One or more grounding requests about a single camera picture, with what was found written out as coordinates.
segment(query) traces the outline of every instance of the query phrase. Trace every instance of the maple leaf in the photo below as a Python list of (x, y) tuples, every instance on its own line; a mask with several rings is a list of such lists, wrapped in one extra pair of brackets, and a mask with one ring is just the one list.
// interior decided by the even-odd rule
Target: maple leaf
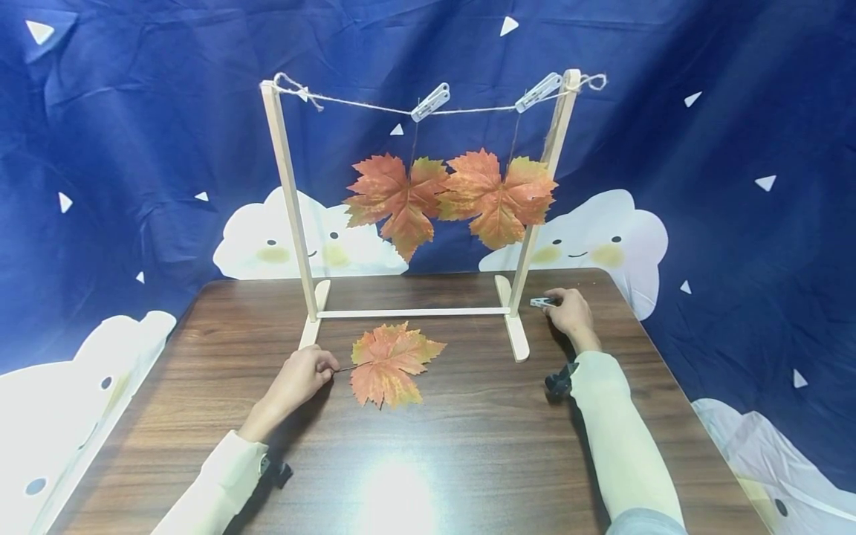
[(499, 175), (495, 154), (467, 152), (449, 161), (455, 170), (440, 193), (440, 219), (453, 221), (476, 217), (470, 230), (482, 243), (498, 249), (521, 241), (524, 225), (543, 225), (550, 193), (558, 186), (547, 165), (520, 157), (511, 160), (505, 181)]
[(407, 376), (425, 371), (422, 366), (443, 351), (446, 344), (432, 342), (401, 325), (382, 325), (366, 332), (354, 343), (351, 360), (357, 365), (351, 372), (351, 387), (360, 405), (373, 401), (377, 408), (384, 402), (395, 408), (421, 403), (416, 383)]
[(433, 241), (434, 227), (428, 217), (440, 213), (437, 193), (446, 190), (449, 178), (442, 160), (420, 158), (413, 162), (410, 180), (400, 158), (372, 156), (354, 164), (362, 176), (348, 189), (357, 193), (345, 199), (351, 216), (348, 227), (377, 223), (383, 238), (391, 239), (398, 253), (410, 262), (416, 247)]

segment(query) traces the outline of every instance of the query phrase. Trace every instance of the blue fabric backdrop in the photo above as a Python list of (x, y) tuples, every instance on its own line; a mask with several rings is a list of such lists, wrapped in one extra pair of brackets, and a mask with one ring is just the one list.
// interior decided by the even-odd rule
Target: blue fabric backdrop
[[(513, 103), (575, 67), (609, 85), (578, 100), (551, 215), (617, 188), (656, 213), (669, 250), (645, 327), (687, 395), (760, 412), (856, 491), (847, 0), (23, 0), (0, 3), (0, 28), (0, 374), (71, 360), (108, 317), (180, 317), (222, 277), (223, 226), (278, 185), (258, 88), (275, 72), (409, 109), (441, 81), (448, 107)], [(389, 136), (400, 117), (283, 106), (299, 188), (324, 205), (352, 163), (410, 153), (411, 122)], [(517, 153), (539, 156), (551, 108), (521, 117)], [(505, 155), (515, 120), (431, 117), (418, 154)], [(436, 228), (410, 272), (478, 270), (467, 225)]]

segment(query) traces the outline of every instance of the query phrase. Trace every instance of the cartoon cloud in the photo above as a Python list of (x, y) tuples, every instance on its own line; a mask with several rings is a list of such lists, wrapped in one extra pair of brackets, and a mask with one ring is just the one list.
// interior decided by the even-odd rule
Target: cartoon cloud
[[(312, 275), (399, 275), (407, 263), (377, 233), (375, 225), (348, 228), (346, 205), (325, 208), (298, 192)], [(214, 264), (225, 276), (247, 279), (300, 276), (282, 188), (263, 204), (239, 208), (226, 222)]]
[[(633, 196), (614, 189), (588, 199), (570, 213), (548, 221), (539, 231), (532, 269), (597, 267), (607, 271), (638, 319), (657, 304), (657, 265), (669, 238), (660, 218), (636, 210)], [(520, 243), (504, 247), (479, 262), (480, 271), (516, 268)]]
[(57, 487), (68, 490), (63, 478), (97, 432), (104, 429), (99, 437), (106, 438), (105, 422), (115, 424), (173, 327), (175, 318), (160, 311), (139, 322), (107, 318), (73, 360), (0, 376), (0, 421), (4, 436), (14, 438), (0, 456), (4, 533), (29, 533)]
[(830, 483), (762, 414), (712, 399), (693, 408), (775, 535), (856, 533), (856, 494)]

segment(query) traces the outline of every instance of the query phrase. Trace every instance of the white sleeve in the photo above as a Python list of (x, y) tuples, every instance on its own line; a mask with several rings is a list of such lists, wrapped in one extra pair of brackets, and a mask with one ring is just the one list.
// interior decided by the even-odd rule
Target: white sleeve
[(603, 504), (612, 520), (636, 508), (666, 514), (684, 526), (681, 504), (654, 437), (630, 397), (618, 361), (599, 351), (576, 359), (571, 395), (586, 423)]
[(152, 535), (221, 535), (259, 484), (267, 449), (229, 431)]

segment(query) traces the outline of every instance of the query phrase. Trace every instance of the dark wood grain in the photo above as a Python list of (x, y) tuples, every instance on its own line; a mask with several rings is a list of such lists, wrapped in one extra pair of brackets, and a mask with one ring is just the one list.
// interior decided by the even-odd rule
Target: dark wood grain
[[(536, 271), (524, 301), (556, 286), (589, 300), (604, 350), (621, 362), (675, 480), (688, 531), (766, 533), (609, 276)], [(492, 275), (468, 274), (335, 279), (329, 309), (495, 305)], [(205, 287), (54, 532), (148, 533), (265, 392), (305, 314), (297, 281)], [(565, 360), (562, 339), (537, 309), (525, 306), (521, 317), (532, 347), (522, 364), (501, 318), (412, 319), (411, 328), (448, 343), (417, 378), (425, 404), (360, 407), (347, 373), (336, 377), (276, 437), (294, 477), (253, 501), (254, 514), (233, 531), (380, 534), (392, 519), (406, 533), (602, 533), (585, 441), (568, 406), (544, 399), (544, 377)], [(325, 320), (319, 342), (347, 361), (352, 343), (380, 323)]]

